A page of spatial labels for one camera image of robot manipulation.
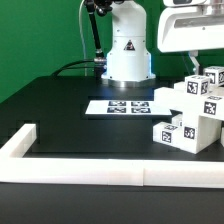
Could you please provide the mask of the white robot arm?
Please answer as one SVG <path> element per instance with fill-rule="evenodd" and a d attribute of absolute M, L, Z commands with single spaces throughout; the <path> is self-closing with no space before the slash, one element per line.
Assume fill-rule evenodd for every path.
<path fill-rule="evenodd" d="M 157 47 L 161 52 L 224 48 L 224 0 L 163 0 Z M 112 4 L 112 49 L 106 57 L 105 84 L 139 87 L 152 82 L 151 54 L 146 49 L 145 9 L 134 0 Z"/>

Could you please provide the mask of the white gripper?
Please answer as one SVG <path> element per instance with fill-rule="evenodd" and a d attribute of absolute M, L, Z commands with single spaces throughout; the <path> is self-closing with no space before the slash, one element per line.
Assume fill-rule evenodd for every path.
<path fill-rule="evenodd" d="M 197 50 L 224 48 L 224 4 L 166 4 L 160 15 L 161 52 L 189 51 L 195 75 L 201 75 Z"/>

